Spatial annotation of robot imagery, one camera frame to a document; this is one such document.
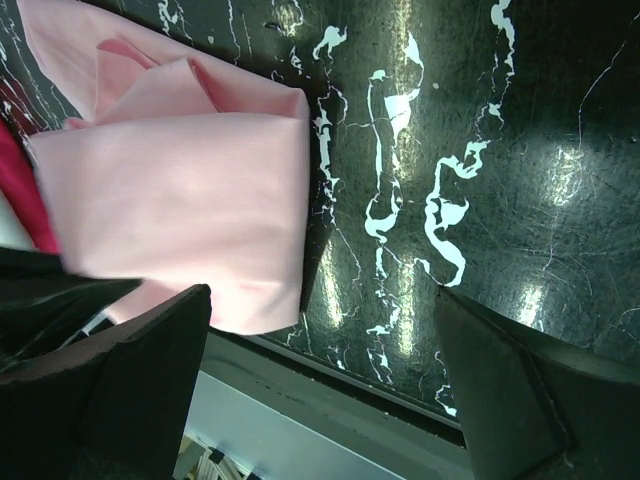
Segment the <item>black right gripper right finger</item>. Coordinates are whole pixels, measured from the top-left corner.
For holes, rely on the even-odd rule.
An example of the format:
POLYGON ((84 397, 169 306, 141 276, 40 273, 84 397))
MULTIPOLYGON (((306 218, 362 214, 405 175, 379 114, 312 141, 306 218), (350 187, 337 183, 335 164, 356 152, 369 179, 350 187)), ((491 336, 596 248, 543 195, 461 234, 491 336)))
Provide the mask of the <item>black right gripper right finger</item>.
POLYGON ((435 329, 476 478, 638 478, 638 367, 445 287, 435 329))

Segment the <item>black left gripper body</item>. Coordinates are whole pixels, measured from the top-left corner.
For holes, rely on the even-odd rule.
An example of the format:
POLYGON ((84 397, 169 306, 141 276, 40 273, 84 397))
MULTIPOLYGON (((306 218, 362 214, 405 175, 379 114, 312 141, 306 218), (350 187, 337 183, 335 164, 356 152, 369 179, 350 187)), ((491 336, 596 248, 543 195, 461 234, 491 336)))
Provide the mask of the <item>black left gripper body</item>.
POLYGON ((55 351, 139 279, 94 279, 66 272, 60 257, 1 249, 1 371, 55 351))

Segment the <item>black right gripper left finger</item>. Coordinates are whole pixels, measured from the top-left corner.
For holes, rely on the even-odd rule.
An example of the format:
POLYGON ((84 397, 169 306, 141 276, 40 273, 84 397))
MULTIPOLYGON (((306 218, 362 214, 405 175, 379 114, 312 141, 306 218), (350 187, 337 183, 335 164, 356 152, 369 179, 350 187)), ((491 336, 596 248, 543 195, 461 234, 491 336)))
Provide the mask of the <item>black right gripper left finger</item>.
POLYGON ((171 478, 210 316, 194 285, 2 374, 2 478, 171 478))

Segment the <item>pink t shirt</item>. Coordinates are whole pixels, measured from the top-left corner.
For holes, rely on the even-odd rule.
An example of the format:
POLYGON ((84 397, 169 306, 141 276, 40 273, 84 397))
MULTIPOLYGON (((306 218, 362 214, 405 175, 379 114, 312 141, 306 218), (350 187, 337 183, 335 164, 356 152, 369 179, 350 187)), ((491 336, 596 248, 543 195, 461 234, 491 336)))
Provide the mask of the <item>pink t shirt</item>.
POLYGON ((310 118, 303 91, 80 1, 22 1, 28 47, 77 116, 30 139, 69 272, 136 278, 129 320, 194 284, 214 328, 294 325, 310 118))

